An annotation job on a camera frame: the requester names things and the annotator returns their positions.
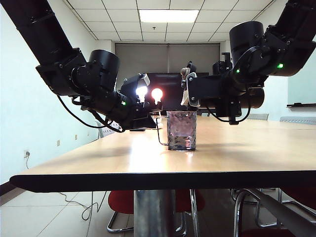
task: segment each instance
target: robotic arm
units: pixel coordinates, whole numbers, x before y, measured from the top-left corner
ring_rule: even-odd
[[[122,131],[156,126],[149,114],[161,104],[141,103],[136,95],[137,86],[149,84],[146,74],[127,79],[118,93],[114,86],[119,59],[95,50],[86,62],[81,51],[71,47],[47,0],[1,0],[1,4],[39,61],[37,71],[59,99],[70,96],[104,126],[110,126],[109,121],[97,112],[118,122]],[[236,120],[241,108],[248,108],[249,114],[250,108],[262,105],[269,75],[291,76],[304,66],[316,47],[315,22],[316,0],[289,0],[276,25],[265,33],[260,22],[235,26],[230,31],[233,63],[224,53],[225,60],[213,65],[212,76],[188,78],[190,105],[215,109],[219,120],[238,124],[246,118]]]
[[[118,93],[114,87],[119,58],[94,50],[86,62],[80,49],[71,47],[47,0],[2,0],[1,4],[39,61],[36,70],[59,99],[70,96],[74,104],[117,132],[156,126],[149,113],[161,104],[151,107],[148,102],[140,103],[136,95],[138,86],[150,83],[146,74],[126,79]],[[110,127],[109,120],[97,112],[119,123],[122,131]]]
[[[262,105],[269,75],[292,76],[305,65],[316,47],[315,22],[316,0],[289,0],[265,33],[256,21],[235,26],[230,30],[233,63],[223,53],[225,60],[213,65],[212,76],[187,80],[190,105],[215,109],[219,120],[238,124],[244,120],[236,120],[241,108],[249,114],[250,108]]]

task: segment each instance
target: light bulb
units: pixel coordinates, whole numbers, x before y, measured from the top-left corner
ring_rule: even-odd
[[[145,101],[145,95],[147,94],[147,91],[148,91],[148,89],[146,86],[141,86],[141,87],[136,89],[136,95],[139,96],[140,102]]]
[[[161,98],[162,98],[162,90],[159,88],[155,88],[152,91],[152,97],[155,100],[155,104],[158,104],[158,101],[161,102]]]

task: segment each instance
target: glass cup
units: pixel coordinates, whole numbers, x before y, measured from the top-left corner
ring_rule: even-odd
[[[196,111],[167,111],[167,116],[161,118],[167,118],[168,136],[168,143],[162,143],[159,129],[157,129],[158,140],[162,145],[168,146],[168,149],[173,151],[194,151],[196,149]]]

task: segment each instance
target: electrical outlet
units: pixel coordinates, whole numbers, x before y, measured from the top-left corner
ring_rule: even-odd
[[[27,158],[29,155],[30,155],[30,151],[28,149],[24,150],[24,158]]]

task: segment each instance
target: table leg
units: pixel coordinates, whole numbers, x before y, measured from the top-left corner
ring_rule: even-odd
[[[174,237],[174,190],[134,191],[134,237]]]

